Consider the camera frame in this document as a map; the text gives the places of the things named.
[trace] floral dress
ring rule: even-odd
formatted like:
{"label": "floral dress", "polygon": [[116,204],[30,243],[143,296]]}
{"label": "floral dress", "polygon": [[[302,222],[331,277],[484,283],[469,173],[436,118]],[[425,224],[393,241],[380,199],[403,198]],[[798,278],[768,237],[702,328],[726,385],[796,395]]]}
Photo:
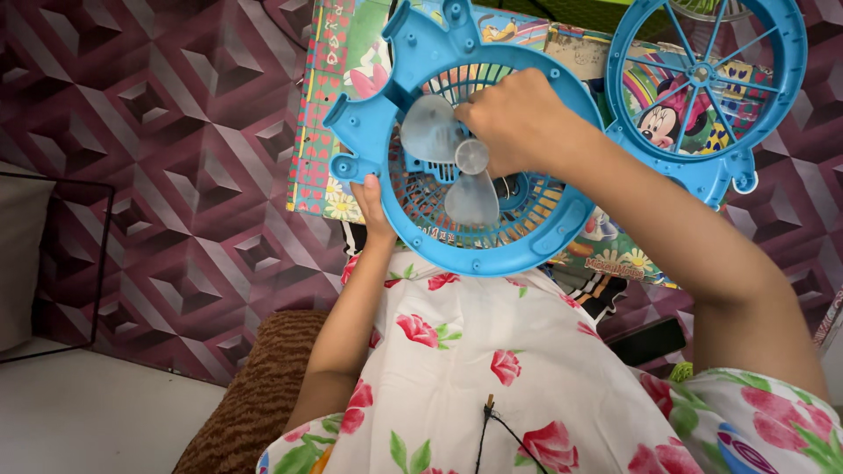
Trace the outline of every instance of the floral dress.
{"label": "floral dress", "polygon": [[[626,367],[537,270],[466,277],[399,252],[384,286],[346,411],[284,434],[258,474],[843,472],[817,397],[736,369],[675,384]],[[484,432],[490,394],[523,444]]]}

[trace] hand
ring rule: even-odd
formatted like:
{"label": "hand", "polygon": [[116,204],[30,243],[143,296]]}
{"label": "hand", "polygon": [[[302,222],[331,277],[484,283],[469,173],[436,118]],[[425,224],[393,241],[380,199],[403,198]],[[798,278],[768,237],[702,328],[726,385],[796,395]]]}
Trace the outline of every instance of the hand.
{"label": "hand", "polygon": [[363,182],[362,185],[352,182],[352,194],[366,221],[366,242],[394,245],[398,235],[380,204],[380,181],[375,175],[366,175]]}
{"label": "hand", "polygon": [[565,107],[545,75],[532,67],[474,92],[454,114],[489,148],[493,178],[519,171],[550,173],[559,160],[581,157],[598,132]]}

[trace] brown fuzzy cushion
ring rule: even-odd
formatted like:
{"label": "brown fuzzy cushion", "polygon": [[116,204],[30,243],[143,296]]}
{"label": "brown fuzzy cushion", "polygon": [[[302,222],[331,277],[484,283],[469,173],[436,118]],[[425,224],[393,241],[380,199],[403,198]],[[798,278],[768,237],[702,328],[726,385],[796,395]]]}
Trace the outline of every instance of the brown fuzzy cushion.
{"label": "brown fuzzy cushion", "polygon": [[255,472],[261,453],[290,418],[327,317],[325,311],[282,311],[260,324],[249,359],[187,445],[174,474]]}

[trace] minnie mouse picture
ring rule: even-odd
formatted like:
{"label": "minnie mouse picture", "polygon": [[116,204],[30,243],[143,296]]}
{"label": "minnie mouse picture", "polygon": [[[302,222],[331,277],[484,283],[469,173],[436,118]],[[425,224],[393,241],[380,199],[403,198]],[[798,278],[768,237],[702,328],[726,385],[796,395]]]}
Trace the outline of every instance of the minnie mouse picture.
{"label": "minnie mouse picture", "polygon": [[[673,93],[677,88],[684,87],[686,83],[687,79],[683,76],[665,79],[656,89],[656,101]],[[680,90],[642,115],[638,121],[638,131],[648,142],[659,148],[670,148],[676,143],[679,139],[679,129],[682,127],[681,122],[685,118],[688,90]],[[710,106],[711,100],[707,94],[696,96],[688,123],[685,125],[685,137],[693,137],[702,132],[708,124],[707,110]]]}

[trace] translucent fan blade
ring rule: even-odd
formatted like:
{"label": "translucent fan blade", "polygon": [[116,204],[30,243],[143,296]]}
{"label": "translucent fan blade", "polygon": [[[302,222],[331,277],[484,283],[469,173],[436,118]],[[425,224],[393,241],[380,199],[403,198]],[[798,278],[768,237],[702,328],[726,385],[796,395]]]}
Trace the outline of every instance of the translucent fan blade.
{"label": "translucent fan blade", "polygon": [[489,172],[462,173],[445,195],[445,212],[463,225],[492,225],[501,212]]}
{"label": "translucent fan blade", "polygon": [[454,108],[440,95],[423,95],[401,124],[401,146],[414,157],[432,163],[452,164],[465,136],[454,118]]}

